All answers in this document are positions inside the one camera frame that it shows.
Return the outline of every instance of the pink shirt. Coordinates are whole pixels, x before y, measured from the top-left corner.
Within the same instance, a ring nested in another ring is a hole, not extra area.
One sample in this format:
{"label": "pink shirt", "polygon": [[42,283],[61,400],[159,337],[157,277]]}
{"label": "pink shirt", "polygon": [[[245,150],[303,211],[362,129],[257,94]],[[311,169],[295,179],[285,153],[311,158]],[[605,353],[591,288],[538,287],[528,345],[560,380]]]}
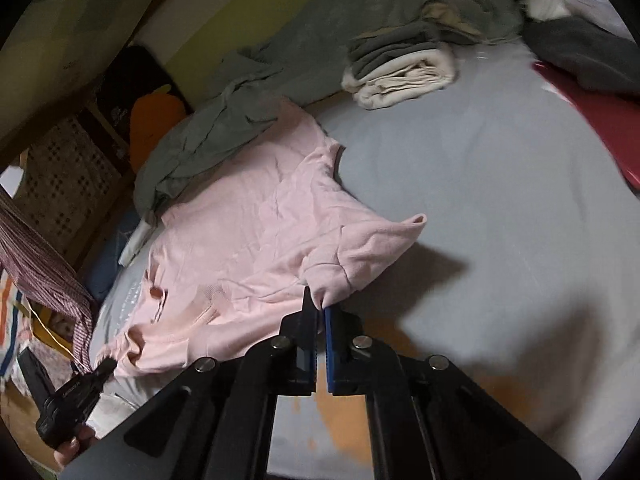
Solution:
{"label": "pink shirt", "polygon": [[372,282],[407,250],[426,216],[389,222],[334,180],[340,145],[306,112],[282,104],[277,122],[225,161],[190,202],[162,216],[138,305],[97,360],[139,375],[227,360]]}

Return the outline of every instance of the striped cloth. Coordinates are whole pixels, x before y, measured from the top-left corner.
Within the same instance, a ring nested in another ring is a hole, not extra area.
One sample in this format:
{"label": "striped cloth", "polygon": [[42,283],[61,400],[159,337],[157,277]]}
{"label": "striped cloth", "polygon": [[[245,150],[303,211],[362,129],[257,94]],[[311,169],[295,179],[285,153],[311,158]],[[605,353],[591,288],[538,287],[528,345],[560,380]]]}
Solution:
{"label": "striped cloth", "polygon": [[16,306],[22,301],[22,293],[1,267],[0,272],[0,391],[2,391],[4,381],[11,374],[12,365],[18,353],[18,330],[24,315]]}
{"label": "striped cloth", "polygon": [[22,217],[0,187],[0,263],[22,293],[76,322],[73,356],[81,372],[91,370],[91,296],[72,267]]}

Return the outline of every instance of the human hand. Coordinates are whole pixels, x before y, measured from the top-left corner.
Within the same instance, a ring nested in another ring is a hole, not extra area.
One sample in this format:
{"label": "human hand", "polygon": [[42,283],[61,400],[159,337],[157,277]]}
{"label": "human hand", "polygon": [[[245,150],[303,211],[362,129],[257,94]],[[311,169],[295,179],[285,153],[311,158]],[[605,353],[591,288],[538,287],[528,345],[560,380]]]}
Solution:
{"label": "human hand", "polygon": [[60,444],[58,449],[53,452],[53,458],[60,467],[64,467],[78,455],[81,444],[84,448],[87,448],[96,442],[98,442],[98,439],[95,436],[94,428],[83,426],[78,432],[78,436]]}

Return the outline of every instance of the orange pillow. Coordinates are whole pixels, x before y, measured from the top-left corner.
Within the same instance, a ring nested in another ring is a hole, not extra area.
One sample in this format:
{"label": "orange pillow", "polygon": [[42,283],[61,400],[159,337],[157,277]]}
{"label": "orange pillow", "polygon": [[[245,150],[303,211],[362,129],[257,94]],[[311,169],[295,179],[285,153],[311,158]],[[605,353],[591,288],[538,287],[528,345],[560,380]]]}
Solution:
{"label": "orange pillow", "polygon": [[186,116],[182,101],[171,94],[155,92],[134,103],[129,122],[129,158],[135,173],[160,139]]}

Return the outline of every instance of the folded beige cloth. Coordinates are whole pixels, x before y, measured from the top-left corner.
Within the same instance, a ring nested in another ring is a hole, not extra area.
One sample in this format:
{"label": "folded beige cloth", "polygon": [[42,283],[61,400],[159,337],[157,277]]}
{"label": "folded beige cloth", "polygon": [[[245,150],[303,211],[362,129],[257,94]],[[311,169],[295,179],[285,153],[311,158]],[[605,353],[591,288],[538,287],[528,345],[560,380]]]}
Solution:
{"label": "folded beige cloth", "polygon": [[348,66],[342,76],[342,88],[367,110],[385,108],[406,99],[444,88],[456,77],[455,58],[450,47],[419,50],[397,57],[361,79]]}

